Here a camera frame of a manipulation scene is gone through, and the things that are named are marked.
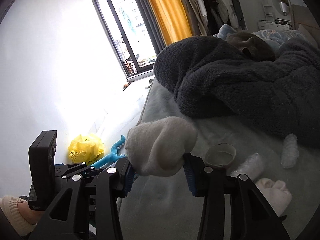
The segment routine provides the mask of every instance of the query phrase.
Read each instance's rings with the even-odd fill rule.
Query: glass door
[[[128,76],[153,68],[156,53],[136,0],[95,0]]]

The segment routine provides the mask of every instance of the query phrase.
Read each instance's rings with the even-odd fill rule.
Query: hanging clothes
[[[214,35],[219,32],[219,27],[212,15],[211,8],[216,8],[218,3],[216,0],[203,0],[203,1],[204,1],[204,7],[208,14],[207,18],[208,18],[209,35]]]
[[[202,16],[201,10],[199,8],[199,4],[197,2],[197,0],[189,0],[191,7],[197,17],[198,20],[198,26],[199,26],[199,30],[201,32],[201,35],[206,36],[209,33],[207,24]]]
[[[243,13],[242,13],[240,2],[239,2],[239,0],[232,0],[232,3],[233,3],[233,8],[236,11],[236,15],[237,15],[239,26],[243,30],[245,30],[246,26],[245,26],[245,21],[244,21],[244,17],[243,17]]]
[[[203,19],[204,19],[204,22],[206,24],[206,26],[208,26],[208,13],[207,13],[207,10],[205,9],[205,6],[204,6],[204,1],[203,0],[197,0],[198,2],[198,5],[199,5],[199,8],[200,8],[200,12],[203,16]]]
[[[221,3],[223,3],[225,5],[225,7],[227,8],[231,26],[233,28],[238,28],[239,27],[239,23],[238,23],[238,19],[237,19],[237,16],[236,16],[236,12],[235,12],[235,10],[233,8],[232,0],[218,0],[218,2],[219,2],[218,10],[219,10],[219,13],[220,13],[220,16],[221,16],[223,22],[226,23],[225,22],[226,17],[224,15],[225,11],[224,11],[224,8],[223,8]]]
[[[203,0],[197,0],[197,1],[198,1],[202,16],[204,17],[204,20],[206,21],[206,23],[208,25],[208,18],[207,18],[208,13],[207,13],[207,10],[205,9],[204,1]],[[218,28],[221,28],[223,25],[223,21],[221,20],[219,13],[216,12],[216,8],[211,8],[211,13],[217,23]]]
[[[218,9],[217,8],[216,9],[212,9],[211,8],[211,13],[212,13],[214,19],[216,20],[218,28],[221,28],[222,25],[224,24],[224,22],[222,21],[220,15],[219,15]]]

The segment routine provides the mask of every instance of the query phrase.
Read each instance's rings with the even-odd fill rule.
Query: sock
[[[260,179],[256,183],[256,186],[266,200],[268,200],[277,216],[280,217],[292,200],[292,195],[287,189],[285,182],[281,180],[274,182],[271,179]]]
[[[299,150],[297,137],[294,134],[289,134],[283,141],[283,150],[281,155],[282,167],[292,168],[299,158]]]
[[[33,231],[36,225],[28,223],[18,211],[18,203],[25,200],[17,197],[5,196],[0,198],[0,207],[10,224],[20,236],[26,236]]]
[[[197,131],[191,123],[170,116],[130,129],[124,147],[136,173],[168,177],[180,170],[182,155],[191,152],[196,141]]]

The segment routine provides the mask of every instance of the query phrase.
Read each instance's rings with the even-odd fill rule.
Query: gray curtain
[[[192,9],[192,6],[191,6],[189,0],[181,0],[181,2],[183,3],[183,5],[186,9],[187,17],[188,17],[189,23],[191,24],[192,34],[194,36],[200,36],[201,32],[200,32],[200,29],[198,26],[198,20],[197,20],[195,12]]]
[[[156,54],[159,54],[165,48],[164,39],[162,37],[156,17],[148,0],[136,0],[144,24],[146,25],[152,45]]]

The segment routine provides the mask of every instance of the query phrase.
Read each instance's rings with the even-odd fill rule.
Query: yellow plastic bag
[[[78,135],[68,147],[69,158],[73,163],[95,163],[104,155],[104,144],[94,133],[90,135]]]

